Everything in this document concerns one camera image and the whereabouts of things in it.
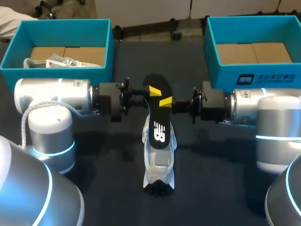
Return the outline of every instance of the teal box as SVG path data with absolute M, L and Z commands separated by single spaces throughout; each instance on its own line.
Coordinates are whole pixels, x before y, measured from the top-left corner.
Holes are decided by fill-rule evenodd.
M 102 68 L 23 68 L 33 47 L 106 47 Z M 0 71 L 14 92 L 21 78 L 89 79 L 111 82 L 114 39 L 109 19 L 22 21 L 10 42 Z
M 293 63 L 222 65 L 217 44 L 283 42 Z M 209 17 L 204 51 L 213 88 L 301 88 L 301 23 L 296 16 Z

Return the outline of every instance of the white cable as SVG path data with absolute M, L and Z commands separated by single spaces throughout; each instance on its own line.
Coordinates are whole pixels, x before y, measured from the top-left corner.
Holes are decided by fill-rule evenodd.
M 32 101 L 30 103 L 29 107 L 24 112 L 24 114 L 22 116 L 22 121 L 21 121 L 21 139 L 22 139 L 22 148 L 24 150 L 26 148 L 26 120 L 27 120 L 27 117 L 28 117 L 29 113 L 31 111 L 33 111 L 34 109 L 37 109 L 41 106 L 46 106 L 46 105 L 58 105 L 58 106 L 66 107 L 68 110 L 75 113 L 77 116 L 79 116 L 79 117 L 84 116 L 81 113 L 79 113 L 75 108 L 73 108 L 69 104 L 66 104 L 63 102 L 59 102 L 59 101 L 55 101 L 55 100 L 46 100 L 46 101 L 38 101 L 38 102 Z

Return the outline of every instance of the black table surface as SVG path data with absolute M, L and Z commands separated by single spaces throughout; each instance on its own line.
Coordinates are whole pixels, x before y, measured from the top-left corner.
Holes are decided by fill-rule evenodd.
M 0 45 L 2 59 L 7 45 Z M 114 81 L 161 73 L 174 97 L 189 99 L 208 80 L 203 42 L 118 42 Z M 21 115 L 0 77 L 0 135 L 20 144 Z M 74 120 L 77 163 L 68 178 L 85 200 L 84 226 L 267 226 L 264 197 L 269 182 L 255 167 L 255 131 L 215 124 L 188 114 L 172 116 L 175 191 L 164 197 L 143 190 L 142 129 L 147 109 L 131 108 L 122 122 L 109 116 Z

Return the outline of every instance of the blue led light strip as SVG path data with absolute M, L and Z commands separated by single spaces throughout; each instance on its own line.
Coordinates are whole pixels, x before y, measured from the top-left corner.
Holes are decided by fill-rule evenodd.
M 297 204 L 295 203 L 294 199 L 293 199 L 293 196 L 292 196 L 292 193 L 291 193 L 291 190 L 290 190 L 290 186 L 288 184 L 288 174 L 290 172 L 290 169 L 291 169 L 291 166 L 292 164 L 295 162 L 295 160 L 289 165 L 289 167 L 287 168 L 287 172 L 286 172 L 286 177 L 285 177 L 285 183 L 286 183 L 286 189 L 287 189 L 287 193 L 288 193 L 288 197 L 290 197 L 290 200 L 293 204 L 293 206 L 295 207 L 295 210 L 299 213 L 299 215 L 301 216 L 301 211 L 300 209 L 298 208 Z
M 257 139 L 264 139 L 264 140 L 286 140 L 286 141 L 298 141 L 301 140 L 301 137 L 268 137 L 268 136 L 259 136 L 256 135 Z
M 262 91 L 263 91 L 263 95 L 264 95 L 264 97 L 267 97 L 267 96 L 268 96 L 268 94 L 267 94 L 267 91 L 266 91 L 266 89 L 265 89 L 265 88 L 262 88 Z
M 70 150 L 74 147 L 74 145 L 75 145 L 75 141 L 73 141 L 72 145 L 71 145 L 68 149 L 66 149 L 66 150 L 64 150 L 64 151 L 62 151 L 62 152 L 55 153 L 55 154 L 45 154 L 45 153 L 42 153 L 42 152 L 37 151 L 37 150 L 34 148 L 34 146 L 33 146 L 32 148 L 33 148 L 33 150 L 34 150 L 36 153 L 38 153 L 39 155 L 51 157 L 51 156 L 58 156 L 58 155 L 61 155 L 61 154 L 64 154 L 64 153 L 70 151 Z
M 40 221 L 42 220 L 46 210 L 47 210 L 47 207 L 49 205 L 49 201 L 50 201 L 50 197 L 51 197 L 51 193 L 52 193 L 52 176 L 51 176 L 51 172 L 50 172 L 50 169 L 48 168 L 48 166 L 46 164 L 44 164 L 46 169 L 47 169 L 47 172 L 48 172 L 48 176 L 49 176 L 49 186 L 48 186 L 48 193 L 47 193 L 47 197 L 46 197 L 46 200 L 45 200 L 45 203 L 44 203 L 44 206 L 40 212 L 40 214 L 38 215 L 37 219 L 35 220 L 35 222 L 33 223 L 32 226 L 38 226 L 38 224 L 40 223 Z
M 59 84 L 59 94 L 57 95 L 57 101 L 61 102 L 62 98 L 61 98 L 61 92 L 62 92 L 62 80 L 63 79 L 58 79 L 58 84 Z

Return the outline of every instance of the sneaker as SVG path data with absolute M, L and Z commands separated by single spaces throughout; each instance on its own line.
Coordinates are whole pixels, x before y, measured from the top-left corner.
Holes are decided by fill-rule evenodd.
M 164 149 L 151 146 L 149 140 L 150 115 L 147 116 L 143 128 L 145 174 L 143 188 L 150 194 L 166 195 L 174 190 L 174 151 L 177 142 L 174 128 L 170 124 L 170 142 Z
M 159 74 L 146 76 L 143 86 L 149 94 L 144 98 L 150 110 L 142 137 L 145 163 L 143 187 L 150 194 L 165 195 L 174 190 L 174 151 L 177 146 L 170 122 L 172 89 Z
M 61 57 L 53 54 L 47 60 L 31 60 L 26 58 L 23 62 L 23 68 L 58 68 L 58 67 L 101 67 L 96 64 L 84 63 L 67 57 Z

